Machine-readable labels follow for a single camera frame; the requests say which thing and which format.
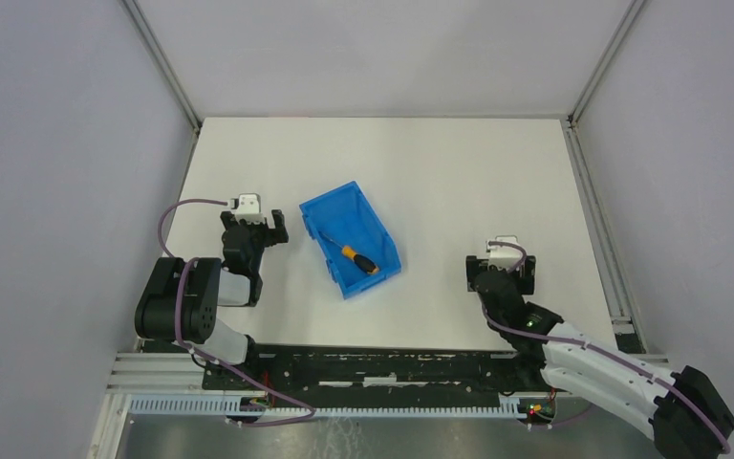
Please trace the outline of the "yellow black screwdriver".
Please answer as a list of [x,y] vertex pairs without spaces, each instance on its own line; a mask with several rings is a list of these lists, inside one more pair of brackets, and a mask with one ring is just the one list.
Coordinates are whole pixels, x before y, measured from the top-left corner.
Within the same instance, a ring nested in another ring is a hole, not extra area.
[[347,259],[349,259],[359,270],[368,275],[374,275],[379,272],[378,265],[372,261],[369,257],[361,254],[354,250],[348,245],[342,245],[336,242],[331,236],[325,233],[320,233],[320,236],[327,242],[332,243],[336,246],[340,253]]

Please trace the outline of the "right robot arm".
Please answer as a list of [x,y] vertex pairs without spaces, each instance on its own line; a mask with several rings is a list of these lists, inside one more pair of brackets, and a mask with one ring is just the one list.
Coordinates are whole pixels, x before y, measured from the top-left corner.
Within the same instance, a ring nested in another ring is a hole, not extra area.
[[665,458],[717,458],[731,451],[734,415],[710,378],[686,365],[659,367],[606,346],[529,301],[533,257],[465,259],[467,289],[488,327],[538,366],[542,380],[602,408],[651,440]]

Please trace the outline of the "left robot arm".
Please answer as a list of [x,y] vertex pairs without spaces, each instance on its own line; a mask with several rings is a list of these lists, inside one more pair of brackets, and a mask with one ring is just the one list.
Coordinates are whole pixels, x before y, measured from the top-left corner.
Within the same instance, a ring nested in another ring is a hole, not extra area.
[[218,319],[221,307],[254,307],[263,288],[267,248],[289,242],[280,209],[262,214],[221,213],[222,255],[191,262],[157,260],[134,315],[139,338],[184,344],[202,358],[231,365],[253,362],[254,339]]

